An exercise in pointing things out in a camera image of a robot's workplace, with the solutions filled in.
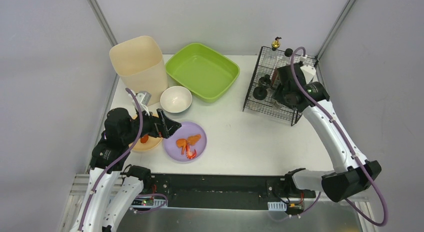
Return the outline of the yellow plastic plate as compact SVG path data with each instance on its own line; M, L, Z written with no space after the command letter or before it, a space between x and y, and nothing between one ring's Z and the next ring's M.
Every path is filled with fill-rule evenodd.
M149 136L144 143L142 143L141 140L138 140L136 145L133 147L132 152L136 152L136 153L147 152L157 147L162 142L162 140L163 140L162 138L155 138L151 136Z

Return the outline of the dark vinegar bottle red label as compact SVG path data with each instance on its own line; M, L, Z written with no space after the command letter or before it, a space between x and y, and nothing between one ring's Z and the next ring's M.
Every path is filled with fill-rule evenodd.
M293 54L293 50L291 48L287 48L284 51L284 55L281 59L276 61L276 64L274 66L274 72L272 74L271 78L271 88L276 88L279 83L279 76L278 76L278 68L284 67L290 63L290 57Z

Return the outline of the beige plastic bin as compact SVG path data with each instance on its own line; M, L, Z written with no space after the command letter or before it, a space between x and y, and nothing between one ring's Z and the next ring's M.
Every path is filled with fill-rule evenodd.
M162 51L151 36L139 36L113 46L109 58L127 88L150 93L148 106L160 101L169 83Z

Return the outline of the green plastic tub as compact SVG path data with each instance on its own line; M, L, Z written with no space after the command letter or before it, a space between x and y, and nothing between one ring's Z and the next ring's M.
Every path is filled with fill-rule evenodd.
M240 74L232 60L201 43L186 45L165 64L167 74L206 103L219 100Z

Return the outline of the purple plastic plate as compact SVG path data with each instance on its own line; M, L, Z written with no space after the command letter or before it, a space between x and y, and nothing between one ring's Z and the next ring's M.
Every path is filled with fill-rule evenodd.
M187 139L189 136L201 134L201 139L191 149L196 149L197 156L189 160L186 153L181 155L181 149L176 146L176 140L180 138ZM188 163L198 158L205 150L207 145L207 136L203 128L194 122L182 122L181 128L178 129L169 139L163 140L163 148L165 152L174 160L182 163Z

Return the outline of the clear oil bottle gold spout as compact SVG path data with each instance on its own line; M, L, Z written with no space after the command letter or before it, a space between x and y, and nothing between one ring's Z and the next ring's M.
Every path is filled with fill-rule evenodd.
M278 49L281 45L281 37L276 37L271 43L270 50L263 57L262 66L273 69L277 62Z

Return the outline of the black wire basket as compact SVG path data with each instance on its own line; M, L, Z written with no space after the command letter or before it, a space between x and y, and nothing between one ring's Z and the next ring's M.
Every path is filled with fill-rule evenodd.
M284 105L282 106L281 110L273 109L273 103L272 103L273 94L276 91L277 87L279 86L280 80L279 80L279 83L278 83L278 85L275 89L271 88L271 86L270 86L270 88L267 89L268 95L267 95L265 100L262 100L262 101L256 100L252 95L254 88L259 86L258 80L262 76L268 74L268 75L270 75L270 79L272 78L275 67L273 69L271 69L271 68L267 68L267 67L262 66L264 55L270 49L271 48L267 47L267 46L263 46L260 49L256 64L255 64L255 68L254 68L254 71L253 71L253 75L252 75L251 80L250 80L248 92L247 92L246 97L244 99L243 109L249 109L249 110L252 110L252 111L255 111L255 112L263 113L265 115L269 115L269 116L273 116L273 117L276 117L276 118L283 119L285 121L290 122L290 124L293 126L302 117L301 112L293 110L293 109L286 107ZM277 60L282 58L282 56L284 55L284 52L285 51L278 49ZM302 56L302 55L301 54L292 54L290 59L293 58L294 63L302 63L300 61L300 56ZM318 64L317 60L312 58L312 57L309 57L309 56L306 56L306 57L308 58L307 62L310 63L311 65L313 65L316 68L316 66Z

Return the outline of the black-cap shaker bottle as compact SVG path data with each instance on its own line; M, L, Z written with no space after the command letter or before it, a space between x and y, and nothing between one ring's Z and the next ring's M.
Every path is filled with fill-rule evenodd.
M252 94L256 100L262 101L266 99L268 94L268 89L262 86L257 86L254 88Z

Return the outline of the white powder shaker bottle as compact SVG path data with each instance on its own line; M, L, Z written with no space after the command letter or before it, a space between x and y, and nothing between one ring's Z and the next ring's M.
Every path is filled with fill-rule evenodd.
M266 74L266 75L262 76L258 80L258 86L259 87L263 87L265 89L270 88L270 86L271 86L271 77L270 77L270 75Z

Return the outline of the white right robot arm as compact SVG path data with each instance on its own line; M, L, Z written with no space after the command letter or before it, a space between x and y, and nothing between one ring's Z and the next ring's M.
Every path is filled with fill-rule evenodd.
M285 174L288 193L300 190L324 192L340 202L371 186L367 175L376 179L382 171L378 161L370 161L353 143L337 115L330 96L320 82L307 83L304 72L310 66L295 63L276 69L280 84L275 100L295 109L311 123L330 157L332 171L298 168Z

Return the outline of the small pepper jar black cap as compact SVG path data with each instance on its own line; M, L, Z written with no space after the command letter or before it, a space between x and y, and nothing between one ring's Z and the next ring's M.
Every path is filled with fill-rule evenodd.
M272 99L272 107L275 110L281 110L281 108L283 107L283 104L281 104L278 100L276 99Z

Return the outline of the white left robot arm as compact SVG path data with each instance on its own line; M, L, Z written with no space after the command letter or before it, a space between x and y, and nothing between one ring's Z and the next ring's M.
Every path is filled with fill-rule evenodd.
M101 139L91 154L88 186L72 232L115 232L133 200L151 186L150 169L131 166L118 193L110 198L125 160L142 136L168 139L182 127L163 110L156 112L140 109L135 118L125 108L107 113Z

